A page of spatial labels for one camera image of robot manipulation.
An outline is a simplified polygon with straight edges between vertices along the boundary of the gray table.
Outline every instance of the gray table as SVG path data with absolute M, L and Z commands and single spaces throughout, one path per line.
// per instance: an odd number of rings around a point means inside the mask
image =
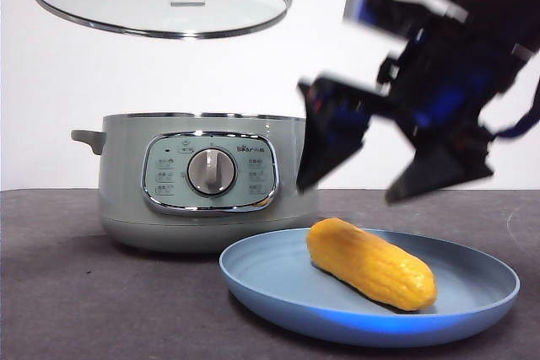
M 230 295 L 216 255 L 111 242 L 94 190 L 2 193 L 3 358 L 537 359 L 540 191 L 446 191 L 385 207 L 379 191 L 322 191 L 321 215 L 472 246 L 513 267 L 516 306 L 482 334 L 382 350 L 317 341 L 259 319 Z

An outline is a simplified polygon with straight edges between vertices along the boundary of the blue light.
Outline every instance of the blue light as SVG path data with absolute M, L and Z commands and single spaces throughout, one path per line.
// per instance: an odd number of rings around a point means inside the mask
M 393 335 L 411 335 L 430 333 L 437 330 L 446 330 L 467 320 L 470 315 L 457 314 L 438 316 L 434 314 L 396 314 L 392 315 L 366 315 L 339 312 L 329 309 L 315 309 L 317 314 L 325 320 L 330 320 L 341 326 L 366 333 L 381 333 Z

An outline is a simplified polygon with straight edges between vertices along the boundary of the white backdrop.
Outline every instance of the white backdrop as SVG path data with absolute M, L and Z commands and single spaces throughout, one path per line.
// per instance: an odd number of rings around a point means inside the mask
M 2 189 L 96 187 L 99 159 L 70 140 L 100 130 L 102 116 L 141 111 L 225 111 L 303 116 L 300 77 L 330 71 L 373 83 L 389 50 L 403 43 L 343 24 L 345 0 L 294 0 L 269 30 L 224 40 L 156 40 L 84 28 L 34 0 L 2 0 Z M 442 0 L 425 0 L 444 11 Z M 534 58 L 504 98 L 483 114 L 490 128 L 528 110 L 540 73 Z M 496 169 L 477 188 L 538 188 L 540 130 L 496 142 Z M 375 121 L 364 150 L 322 183 L 386 188 L 413 150 L 391 124 Z

